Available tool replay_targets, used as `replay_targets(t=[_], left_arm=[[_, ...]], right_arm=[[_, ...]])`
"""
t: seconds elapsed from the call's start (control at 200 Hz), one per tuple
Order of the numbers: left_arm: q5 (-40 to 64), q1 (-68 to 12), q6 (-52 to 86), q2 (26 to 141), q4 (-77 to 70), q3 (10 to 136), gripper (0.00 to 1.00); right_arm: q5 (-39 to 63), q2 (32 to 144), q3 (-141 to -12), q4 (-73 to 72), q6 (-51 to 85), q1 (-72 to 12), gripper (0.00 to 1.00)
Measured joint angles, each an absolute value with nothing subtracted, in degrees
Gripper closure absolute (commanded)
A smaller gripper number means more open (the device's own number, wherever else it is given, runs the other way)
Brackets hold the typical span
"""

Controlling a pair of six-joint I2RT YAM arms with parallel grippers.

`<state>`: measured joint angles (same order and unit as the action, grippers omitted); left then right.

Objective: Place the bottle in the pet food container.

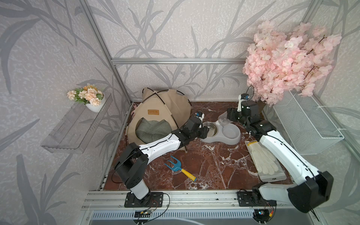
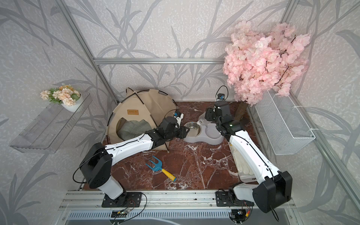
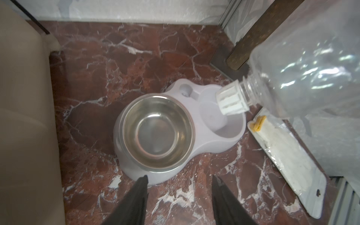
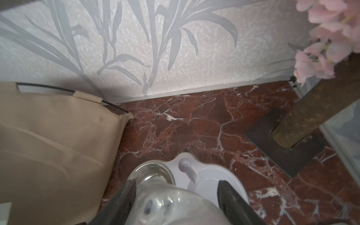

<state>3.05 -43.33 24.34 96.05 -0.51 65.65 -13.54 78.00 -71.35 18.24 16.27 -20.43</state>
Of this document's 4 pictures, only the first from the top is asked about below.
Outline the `beige pet tent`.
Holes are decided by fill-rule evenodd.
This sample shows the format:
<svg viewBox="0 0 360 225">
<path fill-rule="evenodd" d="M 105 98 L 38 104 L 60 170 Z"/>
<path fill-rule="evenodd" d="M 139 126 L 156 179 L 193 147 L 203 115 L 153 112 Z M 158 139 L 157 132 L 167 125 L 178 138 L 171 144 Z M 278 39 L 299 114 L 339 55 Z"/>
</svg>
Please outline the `beige pet tent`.
<svg viewBox="0 0 360 225">
<path fill-rule="evenodd" d="M 134 108 L 131 122 L 126 128 L 128 142 L 137 145 L 145 144 L 136 136 L 137 124 L 142 118 L 148 121 L 166 120 L 173 131 L 187 122 L 191 108 L 189 99 L 180 91 L 143 89 L 142 102 Z"/>
</svg>

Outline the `green checked cushion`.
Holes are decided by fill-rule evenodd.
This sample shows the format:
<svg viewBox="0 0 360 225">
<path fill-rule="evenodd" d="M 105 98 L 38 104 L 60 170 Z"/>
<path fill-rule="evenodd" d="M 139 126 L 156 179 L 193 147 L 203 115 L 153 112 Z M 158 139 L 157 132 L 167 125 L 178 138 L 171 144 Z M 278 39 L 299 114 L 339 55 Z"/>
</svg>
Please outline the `green checked cushion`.
<svg viewBox="0 0 360 225">
<path fill-rule="evenodd" d="M 166 120 L 148 121 L 141 118 L 136 127 L 136 136 L 144 143 L 157 141 L 171 132 L 172 127 Z"/>
</svg>

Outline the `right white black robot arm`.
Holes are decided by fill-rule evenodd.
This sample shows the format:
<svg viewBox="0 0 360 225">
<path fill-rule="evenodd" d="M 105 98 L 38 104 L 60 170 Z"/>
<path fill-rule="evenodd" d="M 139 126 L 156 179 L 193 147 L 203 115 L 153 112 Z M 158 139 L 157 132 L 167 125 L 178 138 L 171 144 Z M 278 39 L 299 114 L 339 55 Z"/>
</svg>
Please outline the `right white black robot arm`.
<svg viewBox="0 0 360 225">
<path fill-rule="evenodd" d="M 269 121 L 259 115 L 258 104 L 242 101 L 241 110 L 227 109 L 227 118 L 241 124 L 260 144 L 267 148 L 292 177 L 292 185 L 260 183 L 252 188 L 253 200 L 290 203 L 302 213 L 308 213 L 330 199 L 333 176 L 321 172 L 305 160 Z"/>
</svg>

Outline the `clear plastic bottle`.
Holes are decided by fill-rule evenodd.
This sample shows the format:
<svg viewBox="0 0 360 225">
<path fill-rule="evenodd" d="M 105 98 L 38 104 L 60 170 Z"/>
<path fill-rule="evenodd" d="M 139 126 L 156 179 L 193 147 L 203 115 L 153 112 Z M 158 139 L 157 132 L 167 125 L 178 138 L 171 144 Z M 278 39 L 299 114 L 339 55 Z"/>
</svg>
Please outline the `clear plastic bottle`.
<svg viewBox="0 0 360 225">
<path fill-rule="evenodd" d="M 229 120 L 227 116 L 228 116 L 228 113 L 227 113 L 227 111 L 225 111 L 223 114 L 221 114 L 218 117 L 217 123 L 223 127 L 232 123 L 232 121 Z"/>
</svg>

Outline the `grey double pet bowl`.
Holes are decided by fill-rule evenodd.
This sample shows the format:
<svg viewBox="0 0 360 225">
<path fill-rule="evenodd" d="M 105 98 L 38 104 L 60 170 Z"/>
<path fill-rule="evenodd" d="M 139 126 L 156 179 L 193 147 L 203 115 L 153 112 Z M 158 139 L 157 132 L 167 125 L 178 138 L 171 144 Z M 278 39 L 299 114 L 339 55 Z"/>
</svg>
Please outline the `grey double pet bowl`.
<svg viewBox="0 0 360 225">
<path fill-rule="evenodd" d="M 234 124 L 228 124 L 226 126 L 221 126 L 216 122 L 218 127 L 218 134 L 211 138 L 201 139 L 202 142 L 205 143 L 214 143 L 221 142 L 227 145 L 236 145 L 241 140 L 241 131 Z"/>
</svg>

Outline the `steel bowl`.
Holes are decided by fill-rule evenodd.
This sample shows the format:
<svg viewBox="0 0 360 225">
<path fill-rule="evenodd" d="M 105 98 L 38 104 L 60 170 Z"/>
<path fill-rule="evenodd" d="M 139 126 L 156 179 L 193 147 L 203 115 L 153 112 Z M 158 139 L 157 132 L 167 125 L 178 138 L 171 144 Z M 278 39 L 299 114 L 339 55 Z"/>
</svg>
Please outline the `steel bowl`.
<svg viewBox="0 0 360 225">
<path fill-rule="evenodd" d="M 218 126 L 216 125 L 215 122 L 205 122 L 203 123 L 204 127 L 208 128 L 208 134 L 207 134 L 207 138 L 211 138 L 214 137 L 218 134 Z"/>
</svg>

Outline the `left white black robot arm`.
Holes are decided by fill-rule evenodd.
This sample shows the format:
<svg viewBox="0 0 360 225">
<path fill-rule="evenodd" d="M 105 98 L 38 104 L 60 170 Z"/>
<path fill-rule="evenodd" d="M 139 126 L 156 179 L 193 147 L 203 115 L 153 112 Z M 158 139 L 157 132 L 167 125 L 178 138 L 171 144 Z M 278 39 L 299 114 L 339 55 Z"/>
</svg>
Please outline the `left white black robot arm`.
<svg viewBox="0 0 360 225">
<path fill-rule="evenodd" d="M 203 125 L 204 114 L 200 111 L 190 117 L 179 129 L 154 142 L 137 145 L 130 143 L 122 152 L 114 168 L 121 182 L 138 200 L 146 198 L 150 191 L 143 180 L 149 163 L 155 159 L 181 149 L 191 141 L 205 139 L 209 128 Z"/>
</svg>

